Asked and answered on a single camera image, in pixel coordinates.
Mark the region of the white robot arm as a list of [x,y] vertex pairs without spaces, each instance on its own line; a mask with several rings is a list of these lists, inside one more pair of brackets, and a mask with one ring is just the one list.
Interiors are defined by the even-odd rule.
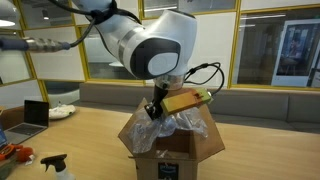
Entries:
[[134,77],[155,82],[153,100],[145,111],[152,119],[161,117],[161,101],[185,82],[196,39],[196,18],[178,10],[165,10],[152,24],[144,26],[133,13],[118,8],[116,0],[72,0],[76,8],[59,0],[48,1],[85,16],[88,28],[98,31],[106,50]]

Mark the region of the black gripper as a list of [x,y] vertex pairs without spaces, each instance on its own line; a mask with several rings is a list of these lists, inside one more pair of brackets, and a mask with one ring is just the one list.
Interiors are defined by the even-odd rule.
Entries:
[[153,100],[144,106],[144,109],[152,120],[155,120],[162,115],[163,109],[161,107],[161,101],[167,94],[168,91],[166,89],[154,86]]

